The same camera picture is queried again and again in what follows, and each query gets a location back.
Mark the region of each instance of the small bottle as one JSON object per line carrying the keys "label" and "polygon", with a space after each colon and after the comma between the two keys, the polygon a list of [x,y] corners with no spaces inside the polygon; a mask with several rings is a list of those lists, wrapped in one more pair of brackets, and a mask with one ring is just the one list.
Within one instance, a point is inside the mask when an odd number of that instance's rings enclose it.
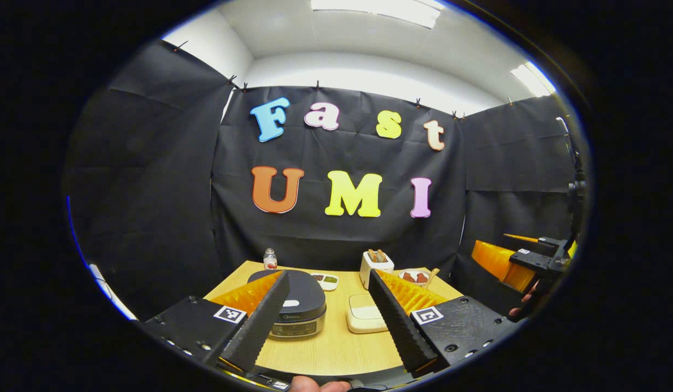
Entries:
{"label": "small bottle", "polygon": [[279,266],[279,260],[276,258],[274,250],[267,248],[264,251],[264,270],[276,270]]}

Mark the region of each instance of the white ceiling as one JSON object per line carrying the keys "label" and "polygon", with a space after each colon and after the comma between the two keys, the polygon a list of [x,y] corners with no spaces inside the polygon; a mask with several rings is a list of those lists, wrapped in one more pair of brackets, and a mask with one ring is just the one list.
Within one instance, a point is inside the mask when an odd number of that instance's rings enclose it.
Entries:
{"label": "white ceiling", "polygon": [[255,59],[302,52],[391,57],[438,70],[506,100],[533,94],[510,71],[526,62],[473,17],[444,8],[433,29],[368,13],[312,11],[310,0],[234,0],[217,10]]}

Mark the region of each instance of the black rice cooker lid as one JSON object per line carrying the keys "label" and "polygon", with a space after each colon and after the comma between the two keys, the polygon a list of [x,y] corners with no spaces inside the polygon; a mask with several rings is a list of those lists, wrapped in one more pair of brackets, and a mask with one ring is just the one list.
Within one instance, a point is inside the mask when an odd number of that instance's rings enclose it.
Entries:
{"label": "black rice cooker lid", "polygon": [[[325,292],[312,275],[289,269],[279,271],[289,275],[290,292],[284,304],[290,306],[281,308],[277,322],[304,322],[316,319],[327,311]],[[252,273],[247,279],[247,283],[279,271],[265,270]]]}

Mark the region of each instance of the human hand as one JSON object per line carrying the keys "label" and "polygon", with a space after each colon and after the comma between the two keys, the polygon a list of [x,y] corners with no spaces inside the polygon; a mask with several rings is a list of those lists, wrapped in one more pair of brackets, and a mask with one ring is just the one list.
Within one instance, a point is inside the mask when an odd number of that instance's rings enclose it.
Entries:
{"label": "human hand", "polygon": [[[535,289],[537,288],[537,283],[539,283],[539,282],[540,282],[539,280],[538,280],[537,282],[535,282],[535,285],[533,286],[533,288],[531,288],[531,289],[530,289],[530,292],[528,292],[528,293],[523,297],[523,299],[521,299],[521,302],[528,302],[528,301],[530,300],[530,298],[533,297],[533,293],[535,292]],[[516,316],[518,315],[518,313],[520,313],[520,312],[521,312],[521,309],[520,309],[520,308],[513,308],[513,309],[511,309],[511,311],[509,312],[509,316],[511,316],[511,317],[516,317]]]}
{"label": "human hand", "polygon": [[305,376],[295,376],[291,381],[289,392],[347,392],[351,384],[345,381],[331,381],[320,388],[315,380]]}

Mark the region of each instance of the foam letter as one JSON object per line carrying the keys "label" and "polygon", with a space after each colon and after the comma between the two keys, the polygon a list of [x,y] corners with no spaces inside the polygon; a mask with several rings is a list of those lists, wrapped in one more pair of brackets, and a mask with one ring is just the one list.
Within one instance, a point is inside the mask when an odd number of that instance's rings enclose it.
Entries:
{"label": "foam letter", "polygon": [[376,126],[378,136],[396,139],[402,134],[402,127],[399,126],[400,122],[402,122],[402,117],[399,113],[389,110],[381,111],[378,113],[378,125]]}
{"label": "foam letter", "polygon": [[249,114],[254,114],[256,122],[259,123],[260,142],[266,142],[267,140],[271,140],[284,134],[284,129],[276,126],[276,121],[278,121],[279,124],[286,122],[286,112],[284,112],[282,107],[288,107],[290,104],[288,99],[280,97],[279,99],[272,100],[264,105],[259,105],[249,111]]}
{"label": "foam letter", "polygon": [[428,218],[431,216],[429,209],[429,185],[431,180],[424,177],[412,179],[414,186],[414,209],[409,213],[412,218]]}
{"label": "foam letter", "polygon": [[424,127],[429,130],[429,146],[436,151],[443,150],[445,143],[440,141],[440,134],[443,133],[443,128],[438,126],[438,121],[426,122]]}
{"label": "foam letter", "polygon": [[297,201],[297,186],[300,177],[305,175],[301,169],[284,169],[286,176],[286,196],[282,201],[271,198],[271,179],[277,171],[269,166],[257,166],[252,169],[254,174],[254,188],[252,189],[252,201],[256,208],[264,212],[284,213],[291,211]]}
{"label": "foam letter", "polygon": [[344,200],[344,206],[349,215],[356,212],[358,204],[361,208],[358,210],[359,216],[368,216],[376,218],[380,216],[378,209],[378,189],[382,182],[382,177],[378,174],[368,173],[363,176],[358,188],[354,188],[351,177],[346,171],[332,170],[327,173],[327,177],[332,181],[332,198],[329,200],[329,207],[325,209],[327,215],[344,215],[344,209],[341,208],[341,201]]}
{"label": "foam letter", "polygon": [[327,102],[313,103],[310,107],[315,112],[305,114],[305,124],[313,127],[323,127],[327,131],[334,131],[339,126],[339,107]]}

